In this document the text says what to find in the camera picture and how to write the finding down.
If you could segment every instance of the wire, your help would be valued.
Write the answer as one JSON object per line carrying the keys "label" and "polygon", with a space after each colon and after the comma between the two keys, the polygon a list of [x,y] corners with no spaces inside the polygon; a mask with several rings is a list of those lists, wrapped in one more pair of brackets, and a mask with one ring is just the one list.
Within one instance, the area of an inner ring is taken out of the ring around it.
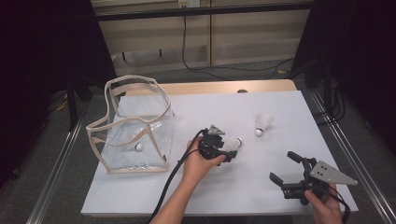
{"label": "wire", "polygon": [[205,130],[201,130],[199,131],[194,138],[191,140],[191,143],[189,145],[189,147],[186,149],[186,152],[184,152],[183,156],[181,157],[180,161],[177,162],[177,165],[175,166],[175,168],[173,169],[172,173],[169,175],[165,186],[163,187],[163,193],[161,194],[160,200],[157,203],[157,206],[154,209],[154,212],[151,214],[150,218],[148,219],[148,223],[151,222],[151,220],[157,215],[157,213],[160,211],[161,205],[163,204],[163,199],[165,198],[166,195],[166,191],[168,191],[169,185],[172,182],[172,179],[174,178],[175,174],[177,173],[178,169],[180,168],[180,166],[183,164],[183,162],[190,156],[191,153],[193,153],[194,151],[198,150],[194,150],[194,151],[190,151],[192,145],[194,144],[195,140],[198,138],[198,136],[201,133],[204,133]]}
{"label": "wire", "polygon": [[291,58],[288,58],[287,60],[284,60],[284,61],[282,61],[282,62],[280,62],[280,63],[278,63],[278,64],[276,64],[274,66],[270,66],[270,67],[266,67],[266,68],[259,68],[259,69],[246,69],[246,68],[237,68],[237,67],[228,67],[228,66],[216,66],[216,67],[208,66],[208,67],[201,67],[201,68],[191,68],[191,67],[189,67],[187,65],[186,58],[185,58],[186,32],[187,32],[187,22],[186,22],[186,20],[187,20],[187,18],[186,18],[186,16],[184,16],[183,18],[184,18],[184,32],[183,32],[183,47],[182,47],[182,51],[181,51],[181,58],[182,58],[184,66],[187,69],[189,69],[191,72],[207,74],[207,75],[210,75],[212,77],[217,77],[219,79],[223,79],[223,80],[226,80],[226,81],[231,81],[230,79],[228,79],[226,77],[219,77],[217,75],[205,72],[203,70],[206,70],[206,69],[231,69],[231,70],[246,71],[246,72],[261,72],[261,71],[266,71],[266,70],[270,70],[270,69],[275,68],[273,74],[271,76],[265,78],[265,79],[269,79],[269,78],[273,77],[276,74],[276,70],[281,64],[289,62],[289,61],[294,59],[294,57],[291,57]]}
{"label": "wire", "polygon": [[[338,101],[338,93],[341,97],[341,105]],[[322,121],[317,123],[318,126],[323,125],[323,124],[331,124],[334,122],[337,122],[341,119],[344,118],[345,114],[346,114],[346,102],[344,99],[344,94],[342,93],[342,91],[339,89],[339,87],[335,88],[335,92],[334,92],[334,100],[335,100],[335,104],[332,106],[332,110],[334,110],[336,107],[338,107],[338,111],[337,113],[334,113],[334,115],[332,116],[332,118],[329,118],[328,120]],[[318,114],[314,114],[314,118],[318,119],[321,116],[324,116],[325,114],[327,114],[328,111],[324,111],[324,112],[320,112]]]}

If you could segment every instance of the metal frame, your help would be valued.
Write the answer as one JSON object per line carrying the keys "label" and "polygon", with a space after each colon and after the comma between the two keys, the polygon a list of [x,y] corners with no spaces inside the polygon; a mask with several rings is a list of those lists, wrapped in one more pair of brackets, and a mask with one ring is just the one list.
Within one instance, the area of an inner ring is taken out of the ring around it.
{"label": "metal frame", "polygon": [[396,216],[393,208],[389,204],[384,193],[381,191],[379,186],[375,183],[373,178],[367,172],[358,154],[356,154],[355,149],[347,140],[340,126],[336,121],[331,120],[331,116],[327,114],[324,107],[324,100],[317,91],[311,91],[311,96],[317,105],[320,112],[323,113],[323,117],[327,122],[328,126],[334,135],[335,140],[338,142],[340,148],[343,150],[349,164],[355,171],[360,183],[363,185],[367,194],[369,195],[371,201],[373,202],[375,208],[377,209],[379,215],[384,220],[384,223],[392,224],[396,223]]}

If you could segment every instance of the clear plastic bag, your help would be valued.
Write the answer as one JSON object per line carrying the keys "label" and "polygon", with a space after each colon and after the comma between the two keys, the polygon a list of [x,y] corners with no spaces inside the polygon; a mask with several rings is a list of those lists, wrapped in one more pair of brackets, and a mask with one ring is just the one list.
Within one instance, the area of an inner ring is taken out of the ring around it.
{"label": "clear plastic bag", "polygon": [[167,171],[174,114],[165,91],[152,78],[125,76],[105,92],[106,115],[87,126],[99,161],[109,173]]}

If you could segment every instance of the hand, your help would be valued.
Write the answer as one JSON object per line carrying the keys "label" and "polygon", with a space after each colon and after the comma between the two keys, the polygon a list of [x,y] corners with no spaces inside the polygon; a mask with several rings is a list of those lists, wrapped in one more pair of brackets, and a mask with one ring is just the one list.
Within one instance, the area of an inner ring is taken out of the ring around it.
{"label": "hand", "polygon": [[[202,140],[202,136],[198,137],[193,143],[190,151],[198,149],[198,143]],[[198,185],[198,183],[207,175],[210,168],[219,165],[225,160],[225,156],[221,155],[212,160],[207,160],[201,156],[198,150],[192,152],[184,162],[183,177],[181,181]]]}
{"label": "hand", "polygon": [[[334,184],[330,184],[330,187],[335,189]],[[329,192],[333,195],[337,195],[334,189],[329,188]],[[340,203],[334,198],[325,194],[320,200],[311,190],[306,190],[304,195],[306,199],[312,204],[315,223],[343,223],[341,218]]]}

